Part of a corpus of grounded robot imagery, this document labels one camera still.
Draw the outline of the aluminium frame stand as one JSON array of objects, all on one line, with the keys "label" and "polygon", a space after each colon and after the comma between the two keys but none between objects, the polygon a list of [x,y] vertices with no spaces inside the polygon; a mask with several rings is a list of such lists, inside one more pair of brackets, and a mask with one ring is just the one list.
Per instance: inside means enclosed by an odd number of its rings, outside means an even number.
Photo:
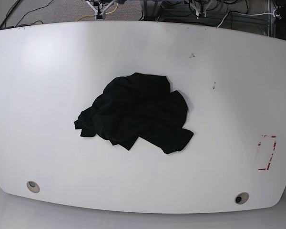
[{"label": "aluminium frame stand", "polygon": [[141,1],[143,21],[157,21],[160,17],[160,9],[162,3],[163,3],[162,0]]}]

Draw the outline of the black t-shirt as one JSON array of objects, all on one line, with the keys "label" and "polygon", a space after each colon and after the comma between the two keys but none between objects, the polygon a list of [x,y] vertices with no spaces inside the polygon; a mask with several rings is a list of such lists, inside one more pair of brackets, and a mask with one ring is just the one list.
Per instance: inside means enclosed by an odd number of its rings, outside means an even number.
[{"label": "black t-shirt", "polygon": [[166,76],[134,73],[114,78],[74,122],[81,137],[98,135],[130,150],[138,138],[165,154],[182,151],[194,133],[184,128],[188,105]]}]

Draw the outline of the red tape rectangle marking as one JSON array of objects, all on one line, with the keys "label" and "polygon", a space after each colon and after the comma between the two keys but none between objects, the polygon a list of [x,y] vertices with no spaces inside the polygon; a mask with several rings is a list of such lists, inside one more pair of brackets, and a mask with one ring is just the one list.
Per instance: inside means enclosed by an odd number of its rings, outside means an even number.
[{"label": "red tape rectangle marking", "polygon": [[258,143],[254,167],[258,171],[267,171],[276,149],[276,135],[262,135]]}]

